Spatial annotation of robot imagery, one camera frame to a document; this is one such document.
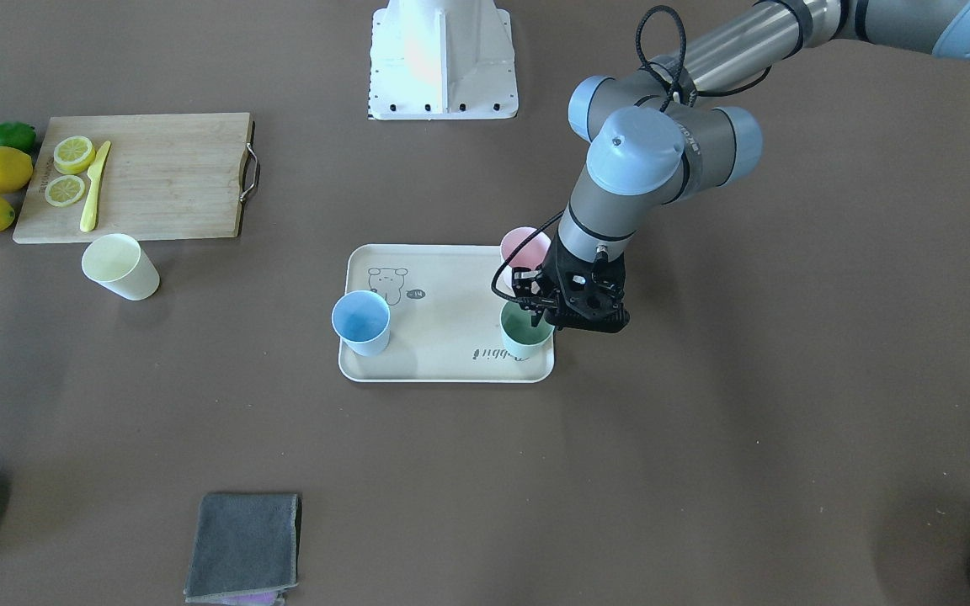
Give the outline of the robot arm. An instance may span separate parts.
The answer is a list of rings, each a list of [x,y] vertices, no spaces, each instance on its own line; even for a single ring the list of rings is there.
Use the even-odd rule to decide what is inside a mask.
[[[532,326],[616,333],[627,325],[624,252],[659,205],[735,183],[757,166],[763,135],[738,107],[700,109],[758,84],[772,66],[831,40],[970,59],[970,1],[755,1],[673,54],[636,53],[624,79],[590,77],[568,105],[589,143],[556,236],[534,268],[515,262],[511,300]]]

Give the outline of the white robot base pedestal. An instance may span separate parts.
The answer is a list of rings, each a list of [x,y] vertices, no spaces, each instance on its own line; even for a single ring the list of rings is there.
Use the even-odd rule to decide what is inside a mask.
[[[493,1],[390,1],[373,13],[370,119],[505,120],[519,107],[511,15]]]

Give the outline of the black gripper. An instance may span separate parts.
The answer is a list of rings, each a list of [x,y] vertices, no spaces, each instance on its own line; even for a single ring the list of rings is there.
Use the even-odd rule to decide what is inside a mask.
[[[532,238],[516,247],[511,260]],[[607,249],[583,261],[561,242],[552,242],[539,268],[515,268],[512,275],[513,300],[526,310],[532,330],[544,319],[557,329],[617,333],[630,321],[623,302],[625,257],[609,258]]]

